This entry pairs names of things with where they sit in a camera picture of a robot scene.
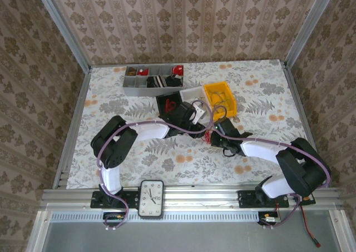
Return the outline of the white plastic bin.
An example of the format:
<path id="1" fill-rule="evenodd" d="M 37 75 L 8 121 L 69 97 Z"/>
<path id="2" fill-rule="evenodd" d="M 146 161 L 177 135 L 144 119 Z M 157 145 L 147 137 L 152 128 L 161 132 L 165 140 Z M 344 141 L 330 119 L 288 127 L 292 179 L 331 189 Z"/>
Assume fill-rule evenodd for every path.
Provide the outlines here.
<path id="1" fill-rule="evenodd" d="M 208 110 L 211 110 L 211 108 L 209 106 L 209 101 L 206 98 L 206 94 L 202 86 L 181 90 L 180 96 L 183 102 L 185 101 L 185 102 L 192 103 L 195 100 L 204 101 L 206 105 L 203 105 L 203 107 L 206 110 L 206 115 L 199 120 L 199 123 L 205 124 L 209 122 L 210 116 Z"/>

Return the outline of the black plastic bin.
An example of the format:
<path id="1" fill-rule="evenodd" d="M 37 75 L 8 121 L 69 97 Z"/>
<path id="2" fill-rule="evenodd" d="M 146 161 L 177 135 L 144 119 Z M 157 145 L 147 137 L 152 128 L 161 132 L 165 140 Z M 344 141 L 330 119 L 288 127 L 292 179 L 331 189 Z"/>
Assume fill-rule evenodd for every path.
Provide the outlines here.
<path id="1" fill-rule="evenodd" d="M 182 99 L 179 92 L 156 96 L 159 118 L 164 121 L 182 119 L 184 109 L 181 107 Z"/>

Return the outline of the yellow plastic bin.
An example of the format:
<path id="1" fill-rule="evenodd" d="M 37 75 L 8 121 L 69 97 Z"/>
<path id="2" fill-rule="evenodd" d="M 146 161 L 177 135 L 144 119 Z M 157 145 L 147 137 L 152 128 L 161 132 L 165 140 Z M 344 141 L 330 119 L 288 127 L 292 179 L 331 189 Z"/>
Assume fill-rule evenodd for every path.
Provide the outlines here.
<path id="1" fill-rule="evenodd" d="M 237 115 L 237 102 L 226 81 L 203 85 L 206 98 L 213 112 L 214 120 L 223 116 L 228 118 Z"/>

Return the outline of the floral tablecloth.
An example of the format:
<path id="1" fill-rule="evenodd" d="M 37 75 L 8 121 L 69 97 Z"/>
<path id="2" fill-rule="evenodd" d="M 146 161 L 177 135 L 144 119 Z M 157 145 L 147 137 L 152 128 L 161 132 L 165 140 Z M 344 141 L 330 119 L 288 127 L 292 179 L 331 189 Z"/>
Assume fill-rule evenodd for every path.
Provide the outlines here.
<path id="1" fill-rule="evenodd" d="M 153 120 L 159 115 L 153 97 L 128 97 L 124 87 L 143 88 L 142 77 L 126 77 L 124 67 L 91 70 L 81 124 L 66 187 L 98 187 L 100 172 L 90 143 L 115 115 L 127 122 Z M 225 81 L 237 102 L 232 122 L 240 132 L 256 137 L 289 142 L 308 137 L 298 113 L 293 89 L 279 60 L 210 62 L 184 64 L 184 88 L 202 88 Z M 121 165 L 123 186 L 158 179 L 166 185 L 209 182 L 261 181 L 280 173 L 280 167 L 256 157 L 228 157 L 203 139 L 187 135 L 135 143 Z"/>

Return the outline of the black cloth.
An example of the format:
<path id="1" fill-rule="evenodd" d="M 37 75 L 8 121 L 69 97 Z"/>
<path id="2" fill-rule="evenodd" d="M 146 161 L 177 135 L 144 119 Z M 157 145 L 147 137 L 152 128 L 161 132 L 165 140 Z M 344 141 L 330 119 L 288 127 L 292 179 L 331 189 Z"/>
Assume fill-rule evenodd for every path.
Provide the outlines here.
<path id="1" fill-rule="evenodd" d="M 182 87 L 182 78 L 180 76 L 168 76 L 165 81 L 167 87 Z"/>

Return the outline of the black white striped sock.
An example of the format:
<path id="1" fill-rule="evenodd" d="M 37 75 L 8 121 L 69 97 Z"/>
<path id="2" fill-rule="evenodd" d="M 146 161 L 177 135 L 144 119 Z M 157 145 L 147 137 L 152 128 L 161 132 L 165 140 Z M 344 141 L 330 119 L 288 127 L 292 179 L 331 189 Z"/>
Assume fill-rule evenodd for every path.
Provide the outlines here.
<path id="1" fill-rule="evenodd" d="M 147 88 L 167 87 L 166 79 L 163 76 L 149 76 L 146 81 Z"/>

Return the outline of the grey compartment organizer box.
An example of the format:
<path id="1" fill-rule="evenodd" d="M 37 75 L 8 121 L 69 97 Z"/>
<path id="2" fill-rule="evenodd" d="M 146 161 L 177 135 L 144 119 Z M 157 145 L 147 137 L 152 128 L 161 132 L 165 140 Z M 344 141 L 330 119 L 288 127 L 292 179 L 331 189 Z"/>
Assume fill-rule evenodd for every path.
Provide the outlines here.
<path id="1" fill-rule="evenodd" d="M 123 90 L 127 96 L 137 97 L 155 97 L 159 95 L 167 95 L 183 89 L 184 75 L 182 78 L 182 87 L 165 87 L 165 88 L 147 88 L 147 78 L 149 76 L 163 76 L 164 78 L 172 75 L 172 68 L 177 65 L 172 64 L 149 64 L 149 65 L 128 65 L 125 71 L 123 80 Z M 149 68 L 148 76 L 126 76 L 129 67 L 136 68 Z"/>

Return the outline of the black framed white clock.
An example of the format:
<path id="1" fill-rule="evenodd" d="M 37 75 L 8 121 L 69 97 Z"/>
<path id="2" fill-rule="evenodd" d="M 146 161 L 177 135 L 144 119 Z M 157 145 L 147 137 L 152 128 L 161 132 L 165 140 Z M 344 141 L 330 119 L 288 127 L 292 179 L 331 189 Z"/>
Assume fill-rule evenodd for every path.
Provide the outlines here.
<path id="1" fill-rule="evenodd" d="M 164 182 L 144 180 L 140 186 L 138 216 L 142 219 L 161 219 L 164 208 Z"/>

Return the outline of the black power connector box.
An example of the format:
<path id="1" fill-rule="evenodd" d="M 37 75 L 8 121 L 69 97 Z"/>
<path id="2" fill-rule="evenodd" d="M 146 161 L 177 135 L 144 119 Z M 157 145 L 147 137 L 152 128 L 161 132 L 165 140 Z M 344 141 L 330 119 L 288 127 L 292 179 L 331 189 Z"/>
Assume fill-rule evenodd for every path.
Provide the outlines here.
<path id="1" fill-rule="evenodd" d="M 258 224 L 262 226 L 275 225 L 281 222 L 281 217 L 277 211 L 275 212 L 258 212 Z"/>
<path id="2" fill-rule="evenodd" d="M 103 224 L 106 229 L 116 229 L 125 220 L 124 212 L 104 212 Z"/>

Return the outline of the grey metal panel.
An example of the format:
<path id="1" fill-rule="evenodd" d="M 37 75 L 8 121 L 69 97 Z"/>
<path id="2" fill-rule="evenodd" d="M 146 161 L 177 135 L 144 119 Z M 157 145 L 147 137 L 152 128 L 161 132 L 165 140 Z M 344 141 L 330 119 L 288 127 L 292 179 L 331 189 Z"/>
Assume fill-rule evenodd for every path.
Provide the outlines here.
<path id="1" fill-rule="evenodd" d="M 340 252 L 330 226 L 317 248 L 300 221 L 263 229 L 254 223 L 53 223 L 42 252 Z"/>

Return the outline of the aluminium front rail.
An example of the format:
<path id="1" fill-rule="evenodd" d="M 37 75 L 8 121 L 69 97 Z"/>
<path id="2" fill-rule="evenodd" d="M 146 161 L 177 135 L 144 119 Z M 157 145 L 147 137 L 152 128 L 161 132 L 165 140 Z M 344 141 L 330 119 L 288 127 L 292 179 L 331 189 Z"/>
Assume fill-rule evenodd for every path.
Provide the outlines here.
<path id="1" fill-rule="evenodd" d="M 45 190 L 39 205 L 41 211 L 88 211 L 94 189 Z M 164 211 L 238 211 L 238 188 L 232 186 L 165 188 Z M 342 201 L 335 188 L 316 190 L 316 203 L 306 210 L 341 210 Z"/>

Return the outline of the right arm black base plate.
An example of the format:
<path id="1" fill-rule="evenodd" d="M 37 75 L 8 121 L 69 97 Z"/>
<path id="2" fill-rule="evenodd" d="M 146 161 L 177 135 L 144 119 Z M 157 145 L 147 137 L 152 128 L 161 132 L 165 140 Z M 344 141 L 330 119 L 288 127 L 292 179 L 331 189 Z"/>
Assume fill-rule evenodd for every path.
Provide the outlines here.
<path id="1" fill-rule="evenodd" d="M 275 208 L 277 206 L 287 208 L 289 207 L 288 197 L 286 195 L 278 196 L 276 198 L 269 198 L 263 192 L 255 190 L 239 190 L 238 202 L 239 208 L 252 209 L 252 208 Z"/>

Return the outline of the aluminium side rail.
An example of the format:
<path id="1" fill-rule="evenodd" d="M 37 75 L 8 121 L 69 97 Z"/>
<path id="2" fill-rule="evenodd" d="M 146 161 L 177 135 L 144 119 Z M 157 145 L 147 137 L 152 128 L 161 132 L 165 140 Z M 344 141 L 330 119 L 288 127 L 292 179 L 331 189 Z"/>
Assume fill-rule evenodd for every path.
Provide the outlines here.
<path id="1" fill-rule="evenodd" d="M 284 177 L 293 192 L 300 196 L 306 196 L 317 188 L 329 185 L 331 170 L 316 150 L 291 71 L 284 62 L 281 65 L 301 118 L 306 139 L 298 137 L 292 141 L 285 150 L 278 152 L 277 159 Z"/>
<path id="2" fill-rule="evenodd" d="M 85 73 L 81 90 L 78 95 L 76 107 L 73 112 L 70 128 L 68 130 L 66 142 L 62 150 L 62 155 L 58 164 L 52 189 L 66 188 L 68 174 L 70 172 L 71 164 L 73 161 L 73 155 L 75 153 L 76 141 L 78 137 L 78 131 L 80 129 L 81 118 L 86 102 L 86 96 L 90 85 L 90 79 L 91 79 L 91 69 L 89 68 L 88 71 Z"/>

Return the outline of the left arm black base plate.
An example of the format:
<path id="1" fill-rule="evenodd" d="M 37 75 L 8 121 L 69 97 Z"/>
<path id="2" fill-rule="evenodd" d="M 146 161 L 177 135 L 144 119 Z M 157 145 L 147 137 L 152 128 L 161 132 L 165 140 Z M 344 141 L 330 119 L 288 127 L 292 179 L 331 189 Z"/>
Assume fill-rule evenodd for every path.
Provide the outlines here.
<path id="1" fill-rule="evenodd" d="M 116 194 L 120 197 L 129 208 L 137 209 L 139 206 L 139 192 L 138 191 L 124 191 L 121 190 Z M 94 209 L 124 209 L 125 204 L 116 198 L 107 195 L 102 190 L 94 191 L 91 197 L 90 208 Z"/>

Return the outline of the aluminium frame post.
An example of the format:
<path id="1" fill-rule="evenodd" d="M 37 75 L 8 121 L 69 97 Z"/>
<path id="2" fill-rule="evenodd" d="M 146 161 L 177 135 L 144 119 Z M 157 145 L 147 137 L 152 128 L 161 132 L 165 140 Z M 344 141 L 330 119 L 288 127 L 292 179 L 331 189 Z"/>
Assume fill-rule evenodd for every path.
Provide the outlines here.
<path id="1" fill-rule="evenodd" d="M 70 29 L 70 25 L 66 22 L 63 13 L 55 0 L 41 0 L 47 11 L 49 12 L 52 20 L 56 24 L 59 32 L 64 37 L 65 42 L 73 53 L 77 63 L 82 68 L 85 74 L 90 72 L 91 64 L 86 59 L 79 42 L 76 40 L 74 32 Z"/>
<path id="2" fill-rule="evenodd" d="M 294 65 L 329 2 L 330 0 L 315 0 L 313 2 L 306 19 L 287 54 L 286 60 L 284 61 L 286 67 L 291 68 Z"/>

